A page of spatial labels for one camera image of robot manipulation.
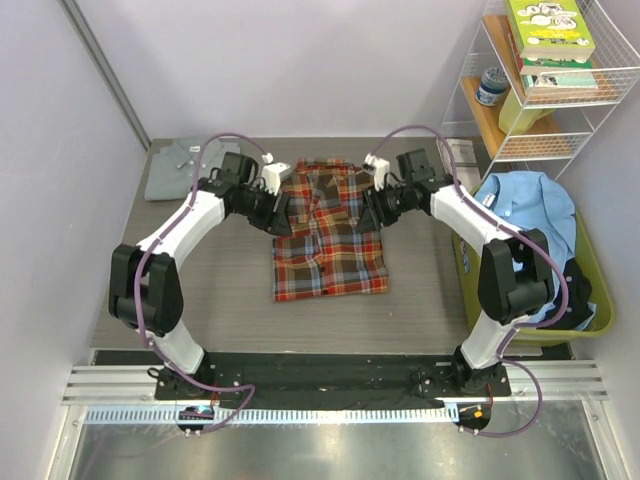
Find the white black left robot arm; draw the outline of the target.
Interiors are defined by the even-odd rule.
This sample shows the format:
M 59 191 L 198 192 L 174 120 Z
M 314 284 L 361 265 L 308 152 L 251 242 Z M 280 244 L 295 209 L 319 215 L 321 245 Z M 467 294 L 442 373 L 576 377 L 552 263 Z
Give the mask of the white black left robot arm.
M 205 397 L 214 379 L 208 353 L 183 320 L 180 268 L 200 241 L 231 215 L 245 217 L 270 235 L 290 235 L 290 197 L 281 187 L 291 171 L 271 154 L 255 161 L 229 153 L 221 166 L 196 180 L 161 227 L 135 245 L 119 245 L 112 254 L 110 315 L 140 335 L 190 398 Z

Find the red brown plaid shirt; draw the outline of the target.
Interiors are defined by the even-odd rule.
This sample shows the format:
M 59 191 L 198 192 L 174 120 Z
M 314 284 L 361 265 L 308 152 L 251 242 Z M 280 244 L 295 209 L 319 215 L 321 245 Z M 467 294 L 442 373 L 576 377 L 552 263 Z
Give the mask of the red brown plaid shirt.
M 371 176 L 347 160 L 299 160 L 282 182 L 292 234 L 273 239 L 274 301 L 388 291 L 381 235 L 357 229 L 371 186 Z

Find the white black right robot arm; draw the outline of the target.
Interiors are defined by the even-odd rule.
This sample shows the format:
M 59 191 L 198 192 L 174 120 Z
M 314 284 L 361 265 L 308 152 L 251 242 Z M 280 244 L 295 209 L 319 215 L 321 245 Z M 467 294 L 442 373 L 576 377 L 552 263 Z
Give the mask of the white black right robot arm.
M 481 307 L 471 333 L 452 356 L 451 380 L 472 395 L 498 374 L 511 333 L 555 297 L 548 242 L 538 229 L 522 231 L 476 201 L 450 174 L 438 175 L 424 150 L 397 158 L 399 171 L 374 154 L 363 167 L 373 180 L 363 193 L 357 228 L 379 231 L 411 210 L 450 227 L 480 257 Z

